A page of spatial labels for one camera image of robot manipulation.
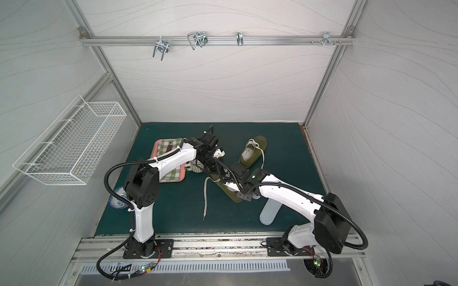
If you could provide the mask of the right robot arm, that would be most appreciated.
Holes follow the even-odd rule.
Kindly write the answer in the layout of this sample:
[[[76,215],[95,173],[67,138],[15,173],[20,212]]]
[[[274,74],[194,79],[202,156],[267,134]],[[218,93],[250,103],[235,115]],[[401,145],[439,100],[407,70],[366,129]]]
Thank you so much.
[[[308,220],[307,224],[290,226],[281,238],[281,247],[295,255],[304,247],[321,246],[333,254],[340,254],[348,246],[347,237],[354,227],[353,220],[334,194],[320,195],[283,182],[266,170],[253,171],[236,163],[223,176],[223,186],[250,201],[256,195],[280,203]]]

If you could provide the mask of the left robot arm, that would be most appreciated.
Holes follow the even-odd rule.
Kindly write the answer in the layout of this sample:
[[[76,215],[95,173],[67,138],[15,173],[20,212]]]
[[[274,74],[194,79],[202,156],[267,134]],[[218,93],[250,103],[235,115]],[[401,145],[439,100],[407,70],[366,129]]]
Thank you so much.
[[[133,240],[145,244],[153,239],[153,205],[159,196],[160,180],[172,170],[193,160],[203,164],[203,171],[223,176],[224,168],[219,155],[218,139],[213,127],[199,138],[183,139],[171,151],[141,163],[134,162],[124,186],[134,211]]]

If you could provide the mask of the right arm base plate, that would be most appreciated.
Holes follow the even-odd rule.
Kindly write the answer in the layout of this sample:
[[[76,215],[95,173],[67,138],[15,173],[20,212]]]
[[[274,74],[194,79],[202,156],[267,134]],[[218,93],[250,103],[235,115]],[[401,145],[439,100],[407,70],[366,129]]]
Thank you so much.
[[[261,242],[261,245],[267,249],[267,255],[269,257],[312,257],[314,255],[313,247],[303,247],[299,249],[296,248],[287,239],[280,237],[268,237]]]

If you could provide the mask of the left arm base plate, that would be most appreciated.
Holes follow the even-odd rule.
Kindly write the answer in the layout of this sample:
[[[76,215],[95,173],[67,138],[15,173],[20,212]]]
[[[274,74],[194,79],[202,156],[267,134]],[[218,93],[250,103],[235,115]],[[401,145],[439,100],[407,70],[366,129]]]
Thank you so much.
[[[127,242],[123,253],[124,259],[171,258],[174,240],[159,239],[140,243],[135,239]]]

